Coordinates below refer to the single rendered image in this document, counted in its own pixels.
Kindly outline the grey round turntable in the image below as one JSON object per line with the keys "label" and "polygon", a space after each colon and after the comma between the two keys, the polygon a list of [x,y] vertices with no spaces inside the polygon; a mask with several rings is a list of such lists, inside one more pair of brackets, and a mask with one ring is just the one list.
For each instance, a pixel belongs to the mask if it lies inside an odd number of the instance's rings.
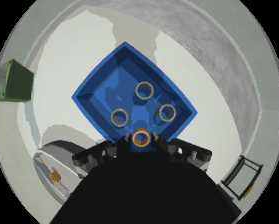
{"label": "grey round turntable", "polygon": [[[44,148],[39,148],[33,153],[33,165],[39,180],[48,193],[62,206],[82,181],[76,172],[72,156],[84,150],[85,148],[73,142],[57,140],[45,144]],[[54,171],[61,176],[61,180],[57,183],[50,177]]]}

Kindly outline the grey metal ring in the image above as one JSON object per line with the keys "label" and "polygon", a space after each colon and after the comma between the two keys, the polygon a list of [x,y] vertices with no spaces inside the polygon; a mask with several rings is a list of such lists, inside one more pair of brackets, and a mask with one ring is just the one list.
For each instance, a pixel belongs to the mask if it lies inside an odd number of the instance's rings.
{"label": "grey metal ring", "polygon": [[[125,123],[124,123],[124,122],[119,122],[119,121],[117,120],[116,114],[117,114],[118,111],[123,111],[123,112],[125,113],[125,115],[126,115],[126,121],[125,121]],[[130,118],[129,112],[128,112],[126,109],[123,109],[123,108],[122,108],[122,109],[116,109],[116,110],[114,110],[113,113],[111,114],[111,121],[113,122],[114,125],[119,126],[119,127],[120,127],[120,126],[124,126],[124,125],[128,122],[129,118]]]}
{"label": "grey metal ring", "polygon": [[[170,114],[167,118],[163,118],[161,115],[161,111],[165,106],[168,107],[170,110]],[[175,115],[176,115],[175,108],[170,104],[160,105],[157,109],[157,116],[165,122],[172,121],[174,119]]]}
{"label": "grey metal ring", "polygon": [[[140,87],[147,87],[149,90],[150,90],[150,96],[149,97],[146,97],[146,98],[144,98],[144,97],[141,97],[139,94],[138,94],[138,89],[140,88]],[[152,87],[152,85],[150,84],[150,83],[148,83],[148,82],[141,82],[141,83],[139,83],[138,85],[137,85],[137,87],[136,87],[136,95],[137,95],[137,97],[139,98],[139,99],[141,99],[141,100],[147,100],[147,99],[149,99],[152,95],[153,95],[153,87]]]}

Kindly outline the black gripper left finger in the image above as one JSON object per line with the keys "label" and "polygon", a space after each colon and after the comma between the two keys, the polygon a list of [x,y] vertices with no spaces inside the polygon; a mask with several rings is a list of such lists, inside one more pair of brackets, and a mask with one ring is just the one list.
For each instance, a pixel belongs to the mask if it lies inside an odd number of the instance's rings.
{"label": "black gripper left finger", "polygon": [[[111,140],[106,140],[73,155],[72,161],[79,178],[83,179],[89,174],[89,171],[93,167],[113,159],[114,156],[116,156],[117,165],[123,163],[132,163],[133,157],[132,153],[130,152],[131,144],[131,133],[127,133],[126,135],[122,136],[120,140],[118,140],[118,143],[112,143]],[[102,156],[102,152],[104,150],[105,155]]]}

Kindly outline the bronze bushing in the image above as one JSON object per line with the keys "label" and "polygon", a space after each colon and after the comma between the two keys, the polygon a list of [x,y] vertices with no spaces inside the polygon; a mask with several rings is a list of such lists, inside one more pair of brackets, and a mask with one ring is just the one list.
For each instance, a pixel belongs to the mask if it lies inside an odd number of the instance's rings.
{"label": "bronze bushing", "polygon": [[[137,140],[135,135],[138,134],[138,133],[145,133],[147,135],[147,137],[144,140]],[[150,136],[148,134],[148,131],[145,128],[137,128],[134,131],[133,134],[134,134],[133,135],[133,142],[136,146],[139,146],[139,147],[146,146],[150,141]]]}
{"label": "bronze bushing", "polygon": [[57,171],[54,171],[53,173],[51,173],[50,177],[55,183],[57,183],[61,179],[61,176],[59,175],[59,173]]}

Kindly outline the blue plastic crate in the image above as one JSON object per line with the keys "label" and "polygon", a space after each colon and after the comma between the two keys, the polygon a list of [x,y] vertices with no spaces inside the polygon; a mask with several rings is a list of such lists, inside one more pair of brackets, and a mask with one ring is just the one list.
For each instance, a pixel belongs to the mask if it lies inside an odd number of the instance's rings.
{"label": "blue plastic crate", "polygon": [[[135,90],[140,82],[149,82],[154,94],[147,100],[137,97]],[[131,152],[153,151],[151,132],[166,141],[176,138],[198,114],[196,109],[172,80],[141,52],[126,41],[107,55],[84,79],[72,95],[80,111],[94,128],[112,143],[137,128],[145,128],[150,141],[144,147],[132,141]],[[175,107],[175,118],[165,122],[157,116],[160,105]],[[126,109],[130,118],[122,126],[115,126],[111,114]]]}

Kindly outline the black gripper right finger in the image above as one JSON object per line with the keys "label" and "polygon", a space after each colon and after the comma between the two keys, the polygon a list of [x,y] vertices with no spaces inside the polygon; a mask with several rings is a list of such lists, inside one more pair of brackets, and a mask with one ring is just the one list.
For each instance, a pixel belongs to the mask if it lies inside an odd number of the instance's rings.
{"label": "black gripper right finger", "polygon": [[[183,161],[193,163],[205,173],[208,169],[212,151],[188,143],[178,138],[173,138],[171,141],[166,141],[159,134],[151,132],[151,144],[154,152],[154,161],[169,161],[170,156],[179,158]],[[182,149],[182,155],[179,153],[179,148]],[[168,149],[169,148],[169,149]]]}

